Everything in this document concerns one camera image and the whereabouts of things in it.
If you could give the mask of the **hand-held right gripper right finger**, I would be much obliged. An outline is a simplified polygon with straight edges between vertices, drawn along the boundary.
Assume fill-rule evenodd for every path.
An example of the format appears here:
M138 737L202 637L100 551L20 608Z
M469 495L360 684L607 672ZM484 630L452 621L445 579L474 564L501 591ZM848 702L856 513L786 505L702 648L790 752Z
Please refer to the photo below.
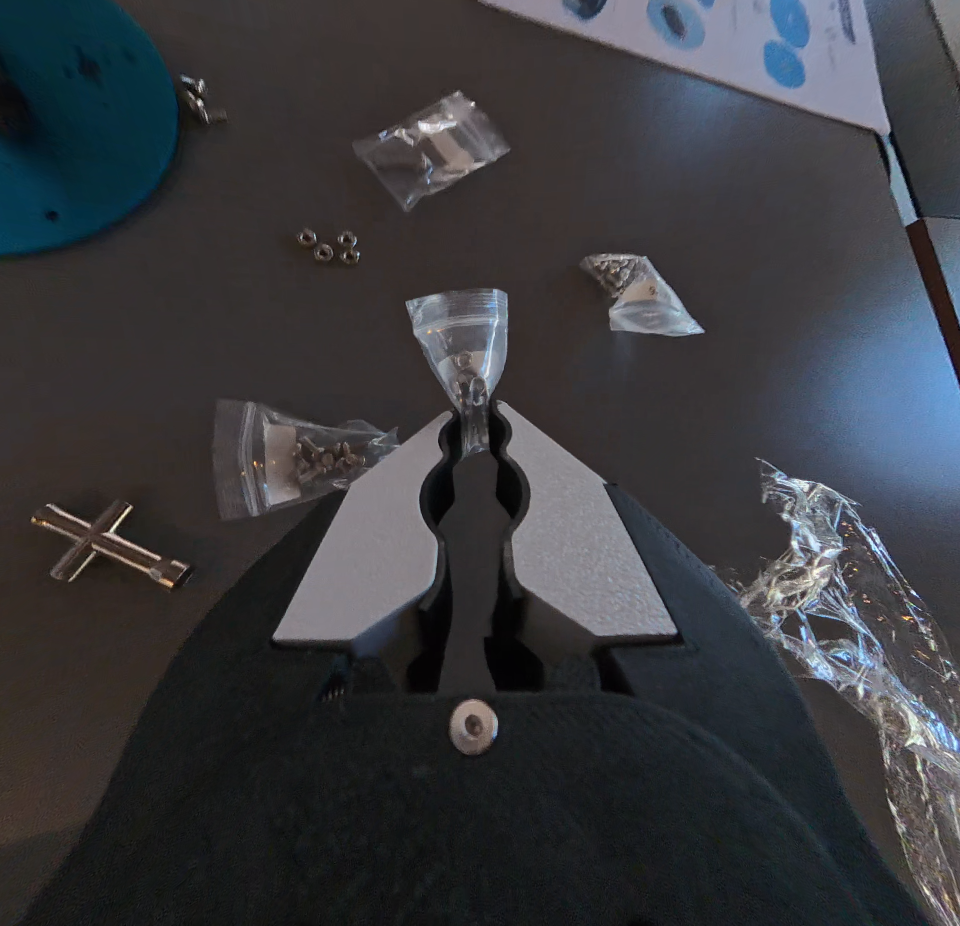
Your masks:
M509 518L497 633L533 653L677 642L603 477L503 401L491 408L490 444Z

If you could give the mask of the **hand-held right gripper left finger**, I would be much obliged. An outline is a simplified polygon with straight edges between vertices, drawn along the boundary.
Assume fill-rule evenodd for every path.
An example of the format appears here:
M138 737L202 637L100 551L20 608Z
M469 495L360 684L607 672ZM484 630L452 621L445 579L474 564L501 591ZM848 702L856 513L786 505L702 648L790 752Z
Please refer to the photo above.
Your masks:
M376 656L444 580L439 524L454 500L455 416L442 412L359 477L272 634L281 648Z

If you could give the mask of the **clear bag of nuts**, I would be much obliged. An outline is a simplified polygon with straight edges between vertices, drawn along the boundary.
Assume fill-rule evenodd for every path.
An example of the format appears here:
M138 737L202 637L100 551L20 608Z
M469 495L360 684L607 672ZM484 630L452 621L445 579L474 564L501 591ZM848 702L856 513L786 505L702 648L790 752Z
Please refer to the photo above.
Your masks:
M488 452L491 404L508 356L508 294L498 288L448 291L408 300L406 310L459 415L462 457Z

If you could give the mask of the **dark grey desk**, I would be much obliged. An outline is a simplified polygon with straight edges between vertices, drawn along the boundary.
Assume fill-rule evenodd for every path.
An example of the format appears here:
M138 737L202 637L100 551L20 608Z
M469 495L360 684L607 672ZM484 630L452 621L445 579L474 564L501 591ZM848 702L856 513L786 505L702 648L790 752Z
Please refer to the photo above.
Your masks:
M186 120L123 224L2 262L2 924L186 637L304 514L220 521L216 400L407 437L448 403L415 296L505 290L499 395L721 575L787 546L758 459L858 501L958 654L958 384L872 133L478 0L114 2L228 122ZM455 91L510 152L403 212L353 142ZM647 257L704 333L612 332L597 253ZM50 576L69 541L33 514L115 501L185 584Z

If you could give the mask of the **black desk flap panel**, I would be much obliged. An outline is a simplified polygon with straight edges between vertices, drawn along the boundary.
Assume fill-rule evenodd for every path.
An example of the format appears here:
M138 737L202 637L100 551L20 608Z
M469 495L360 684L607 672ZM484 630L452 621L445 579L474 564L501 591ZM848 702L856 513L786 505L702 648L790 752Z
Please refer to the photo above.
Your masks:
M866 0L891 139L919 217L959 218L958 67L932 0Z

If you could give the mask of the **clear bag of screws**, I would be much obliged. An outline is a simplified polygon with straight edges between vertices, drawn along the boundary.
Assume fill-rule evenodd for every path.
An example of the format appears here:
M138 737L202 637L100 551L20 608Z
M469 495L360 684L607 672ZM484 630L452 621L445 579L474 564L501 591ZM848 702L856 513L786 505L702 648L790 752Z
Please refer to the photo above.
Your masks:
M611 300L611 332L675 339L704 334L703 327L647 257L597 253L582 258L579 266Z
M323 426L266 404L219 399L211 457L220 518L234 521L346 491L400 447L396 428Z

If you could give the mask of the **silver cross wrench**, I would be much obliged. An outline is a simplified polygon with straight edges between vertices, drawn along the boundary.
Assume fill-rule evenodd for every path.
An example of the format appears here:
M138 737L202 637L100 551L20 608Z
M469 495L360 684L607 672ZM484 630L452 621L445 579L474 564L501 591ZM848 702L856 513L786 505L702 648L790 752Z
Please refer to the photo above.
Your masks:
M171 590L183 586L192 565L138 546L119 534L134 507L115 500L95 520L87 522L54 503L46 503L30 518L31 524L69 541L69 548L51 567L52 579L72 583L97 558L110 560Z

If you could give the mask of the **crumpled clear plastic wrap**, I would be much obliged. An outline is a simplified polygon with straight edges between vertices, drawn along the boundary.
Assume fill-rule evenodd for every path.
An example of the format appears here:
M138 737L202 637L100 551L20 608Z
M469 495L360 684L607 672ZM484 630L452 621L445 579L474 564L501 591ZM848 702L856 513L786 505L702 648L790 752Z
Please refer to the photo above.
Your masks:
M803 677L872 722L909 872L935 923L957 925L958 663L854 500L762 459L758 473L788 547L752 582L728 587Z

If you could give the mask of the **flat clear bag white label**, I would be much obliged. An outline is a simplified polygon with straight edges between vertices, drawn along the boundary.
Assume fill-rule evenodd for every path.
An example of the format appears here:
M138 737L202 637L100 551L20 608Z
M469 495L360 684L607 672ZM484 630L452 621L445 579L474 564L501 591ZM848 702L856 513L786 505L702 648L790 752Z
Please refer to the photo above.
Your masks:
M422 200L496 163L511 146L473 99L455 91L400 123L354 140L352 149L409 213Z

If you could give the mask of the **blue round metal plate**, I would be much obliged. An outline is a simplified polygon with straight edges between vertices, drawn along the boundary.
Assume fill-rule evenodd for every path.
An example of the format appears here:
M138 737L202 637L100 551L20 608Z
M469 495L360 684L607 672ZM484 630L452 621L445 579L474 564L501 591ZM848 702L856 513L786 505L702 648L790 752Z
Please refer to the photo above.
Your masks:
M1 68L30 104L1 136L1 253L65 248L118 224L161 184L179 135L173 80L114 0L1 0Z

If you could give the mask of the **illustrated assembly manual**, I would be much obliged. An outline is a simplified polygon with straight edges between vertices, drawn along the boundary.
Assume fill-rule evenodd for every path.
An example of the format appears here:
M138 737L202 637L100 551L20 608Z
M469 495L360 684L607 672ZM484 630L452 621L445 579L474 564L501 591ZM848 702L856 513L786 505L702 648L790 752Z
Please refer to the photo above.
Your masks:
M878 136L891 131L865 0L478 0Z

